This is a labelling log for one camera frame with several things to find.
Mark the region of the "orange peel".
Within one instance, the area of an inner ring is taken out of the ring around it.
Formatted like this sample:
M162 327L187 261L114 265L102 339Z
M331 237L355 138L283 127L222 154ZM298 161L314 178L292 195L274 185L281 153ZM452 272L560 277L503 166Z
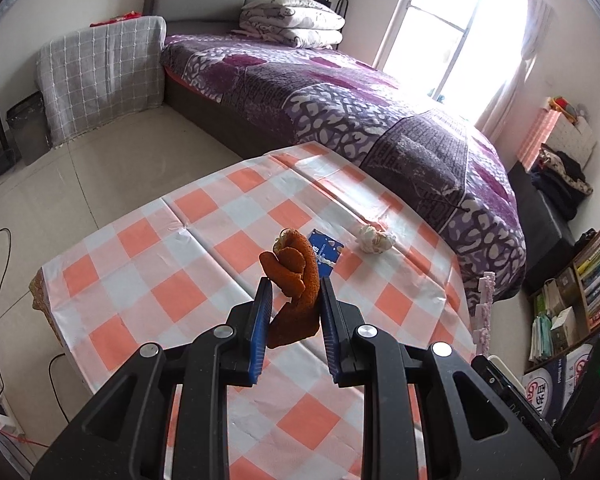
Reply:
M295 344L320 328L316 306L320 291L317 261L309 240L298 230L284 229L270 252L261 252L264 274L287 299L268 329L268 348Z

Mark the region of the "black small trash bin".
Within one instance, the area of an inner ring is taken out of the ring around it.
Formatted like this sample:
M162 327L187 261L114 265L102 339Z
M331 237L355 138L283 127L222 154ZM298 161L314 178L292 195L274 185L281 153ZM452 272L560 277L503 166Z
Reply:
M30 94L10 108L6 122L26 166L32 165L50 150L50 128L41 92Z

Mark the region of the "pink lace strip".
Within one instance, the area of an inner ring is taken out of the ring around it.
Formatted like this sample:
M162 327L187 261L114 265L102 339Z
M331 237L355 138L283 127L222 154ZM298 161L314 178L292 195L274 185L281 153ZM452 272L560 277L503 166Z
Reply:
M494 300L495 274L484 272L478 281L479 302L471 317L472 340L480 356L490 356L491 309Z

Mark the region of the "lower Ganten water box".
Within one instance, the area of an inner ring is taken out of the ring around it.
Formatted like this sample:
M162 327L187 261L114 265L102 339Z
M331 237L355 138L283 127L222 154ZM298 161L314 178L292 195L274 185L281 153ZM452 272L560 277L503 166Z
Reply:
M551 425L564 409L565 362L563 358L551 360L522 376L527 401Z

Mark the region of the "ganten water box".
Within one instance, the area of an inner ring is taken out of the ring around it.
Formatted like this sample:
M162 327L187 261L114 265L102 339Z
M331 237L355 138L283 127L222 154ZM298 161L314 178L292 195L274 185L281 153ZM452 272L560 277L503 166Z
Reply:
M577 349L572 350L566 355L565 362L565 382L564 382L564 400L562 406L566 406L570 400L574 389L584 373L588 359L590 358L592 344L581 344Z
M527 401L551 425L564 409L565 362L563 358L551 360L522 376Z

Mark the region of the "upper Ganten water box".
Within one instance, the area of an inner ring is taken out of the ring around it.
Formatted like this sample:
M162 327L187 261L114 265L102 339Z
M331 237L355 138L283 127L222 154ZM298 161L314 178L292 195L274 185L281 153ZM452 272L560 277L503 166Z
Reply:
M577 349L572 350L566 355L565 362L565 382L564 382L564 400L562 406L566 406L570 400L574 389L584 373L588 359L590 358L592 344L581 344Z

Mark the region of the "wooden bookshelf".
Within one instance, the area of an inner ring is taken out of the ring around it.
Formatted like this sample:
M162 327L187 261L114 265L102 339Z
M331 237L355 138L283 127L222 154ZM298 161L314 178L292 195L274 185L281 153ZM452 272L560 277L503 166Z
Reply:
M562 307L547 314L556 325L553 354L530 359L525 372L531 372L551 360L565 356L600 332L600 230L572 259L569 266L554 279ZM538 290L531 296L543 297L544 307L550 302L546 293Z

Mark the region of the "black storage bench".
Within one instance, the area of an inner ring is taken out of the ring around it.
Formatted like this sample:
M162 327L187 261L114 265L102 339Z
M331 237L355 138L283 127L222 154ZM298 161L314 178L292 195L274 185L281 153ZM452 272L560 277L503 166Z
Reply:
M516 195L518 218L527 247L527 270L522 289L531 296L546 281L557 278L572 260L574 239L568 223L550 199L532 183L520 162L508 172Z

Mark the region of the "crumpled paper ball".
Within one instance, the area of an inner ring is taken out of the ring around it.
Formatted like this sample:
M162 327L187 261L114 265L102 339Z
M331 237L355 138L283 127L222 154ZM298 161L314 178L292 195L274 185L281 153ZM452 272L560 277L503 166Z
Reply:
M396 238L380 224L364 224L358 230L356 240L366 254L382 254L396 244Z

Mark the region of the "orange checkered tablecloth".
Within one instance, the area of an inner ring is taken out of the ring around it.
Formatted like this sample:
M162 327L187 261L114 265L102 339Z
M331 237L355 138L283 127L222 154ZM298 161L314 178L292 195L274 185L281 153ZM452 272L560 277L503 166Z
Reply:
M396 244L362 252L364 224ZM34 307L97 390L141 344L185 344L250 300L260 253L286 228L343 244L332 287L366 322L404 344L474 355L452 249L388 188L314 143L210 174L85 237L36 274ZM268 352L257 385L227 396L233 478L360 472L362 394L334 384L321 337Z

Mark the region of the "pile of clothes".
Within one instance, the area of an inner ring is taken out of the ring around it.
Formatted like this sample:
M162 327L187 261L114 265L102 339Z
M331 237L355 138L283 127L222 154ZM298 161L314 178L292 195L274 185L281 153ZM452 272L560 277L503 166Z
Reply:
M593 193L581 166L565 152L554 151L546 144L540 147L530 177L564 221L576 218L580 205Z

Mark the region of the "purple patterned bedspread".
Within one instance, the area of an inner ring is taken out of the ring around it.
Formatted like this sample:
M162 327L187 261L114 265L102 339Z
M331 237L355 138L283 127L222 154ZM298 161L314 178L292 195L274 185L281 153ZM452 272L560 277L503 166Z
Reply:
M174 35L161 53L166 102L245 158L315 142L396 194L454 250L466 296L483 273L520 291L527 248L493 144L428 98L333 50L233 35Z

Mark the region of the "pink white drawer cabinet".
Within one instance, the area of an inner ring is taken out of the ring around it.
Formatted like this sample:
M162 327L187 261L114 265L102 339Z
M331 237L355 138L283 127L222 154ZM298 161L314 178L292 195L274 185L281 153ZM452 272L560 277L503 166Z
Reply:
M584 117L573 125L564 113L541 108L517 154L518 162L529 171L540 154L542 145L554 152L564 152L586 167L596 145L592 128Z

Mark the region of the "white curtain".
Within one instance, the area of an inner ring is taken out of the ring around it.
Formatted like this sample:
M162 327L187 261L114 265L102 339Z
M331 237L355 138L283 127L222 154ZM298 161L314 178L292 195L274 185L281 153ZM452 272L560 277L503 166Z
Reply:
M475 124L475 127L491 142L498 140L509 118L513 116L516 99L532 71L553 16L554 10L545 0L527 0L527 21L516 70L512 78L494 94Z

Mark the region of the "grey plaid covered furniture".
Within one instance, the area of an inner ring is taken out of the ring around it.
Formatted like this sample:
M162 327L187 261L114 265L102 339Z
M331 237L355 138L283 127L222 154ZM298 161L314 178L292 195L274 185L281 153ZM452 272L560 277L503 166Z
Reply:
M35 80L54 148L163 102L161 16L69 32L38 51Z

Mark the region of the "folded floral quilt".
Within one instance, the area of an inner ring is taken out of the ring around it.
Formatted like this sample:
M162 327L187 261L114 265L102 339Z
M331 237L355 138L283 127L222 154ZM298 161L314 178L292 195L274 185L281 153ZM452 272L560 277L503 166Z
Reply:
M331 49L346 20L315 0L254 0L240 10L245 34L295 49Z

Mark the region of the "window frame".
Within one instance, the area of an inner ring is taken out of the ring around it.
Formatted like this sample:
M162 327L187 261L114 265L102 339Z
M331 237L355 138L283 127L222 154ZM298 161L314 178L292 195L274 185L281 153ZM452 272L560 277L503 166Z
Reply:
M526 21L527 0L405 0L381 69L476 122L516 70Z

